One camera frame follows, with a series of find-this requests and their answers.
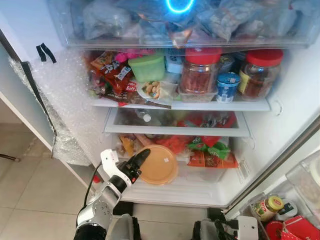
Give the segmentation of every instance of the glass jar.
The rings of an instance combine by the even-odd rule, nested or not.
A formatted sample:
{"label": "glass jar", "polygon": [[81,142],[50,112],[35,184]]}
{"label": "glass jar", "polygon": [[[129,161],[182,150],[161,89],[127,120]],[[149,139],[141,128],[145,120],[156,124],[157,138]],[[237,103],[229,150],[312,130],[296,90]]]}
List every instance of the glass jar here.
{"label": "glass jar", "polygon": [[283,55],[280,49],[248,51],[239,72],[238,90],[244,100],[258,101],[268,95],[280,72]]}
{"label": "glass jar", "polygon": [[204,95],[215,90],[221,48],[189,48],[179,89],[184,94]]}
{"label": "glass jar", "polygon": [[272,219],[284,207],[284,202],[278,196],[258,201],[252,206],[253,211],[260,217],[261,222]]}

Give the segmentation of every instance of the blue yogurt cup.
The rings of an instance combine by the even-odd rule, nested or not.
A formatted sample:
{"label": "blue yogurt cup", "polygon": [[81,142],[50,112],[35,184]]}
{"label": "blue yogurt cup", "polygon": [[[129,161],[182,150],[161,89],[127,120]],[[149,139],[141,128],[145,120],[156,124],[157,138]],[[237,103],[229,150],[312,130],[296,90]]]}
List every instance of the blue yogurt cup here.
{"label": "blue yogurt cup", "polygon": [[217,78],[218,94],[216,100],[220,103],[230,103],[234,99],[240,76],[233,72],[222,73]]}

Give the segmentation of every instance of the tiled floor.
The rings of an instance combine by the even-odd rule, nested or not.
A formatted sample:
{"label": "tiled floor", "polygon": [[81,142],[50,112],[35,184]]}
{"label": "tiled floor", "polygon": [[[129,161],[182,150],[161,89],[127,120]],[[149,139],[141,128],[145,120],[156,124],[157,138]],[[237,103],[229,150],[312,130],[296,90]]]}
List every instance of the tiled floor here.
{"label": "tiled floor", "polygon": [[[0,124],[2,151],[19,155],[21,162],[0,159],[0,240],[73,239],[85,187],[21,126]],[[142,240],[189,240],[206,210],[135,204],[134,215]]]}

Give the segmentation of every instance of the red lid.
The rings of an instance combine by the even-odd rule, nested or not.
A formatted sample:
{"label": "red lid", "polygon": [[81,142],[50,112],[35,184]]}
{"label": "red lid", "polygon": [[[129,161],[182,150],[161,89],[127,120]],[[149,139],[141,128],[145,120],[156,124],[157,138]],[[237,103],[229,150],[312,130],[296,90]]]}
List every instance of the red lid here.
{"label": "red lid", "polygon": [[219,62],[222,49],[220,47],[187,48],[185,59],[192,64],[208,65]]}
{"label": "red lid", "polygon": [[271,67],[279,65],[284,57],[281,49],[260,49],[248,51],[246,60],[261,67]]}

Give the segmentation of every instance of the green plastic container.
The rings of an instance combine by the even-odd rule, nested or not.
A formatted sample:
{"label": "green plastic container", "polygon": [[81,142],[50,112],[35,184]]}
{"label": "green plastic container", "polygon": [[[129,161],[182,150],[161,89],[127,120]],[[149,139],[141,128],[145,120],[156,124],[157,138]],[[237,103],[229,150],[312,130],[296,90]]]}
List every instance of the green plastic container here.
{"label": "green plastic container", "polygon": [[129,59],[136,80],[140,83],[160,81],[165,75],[165,57],[150,55]]}

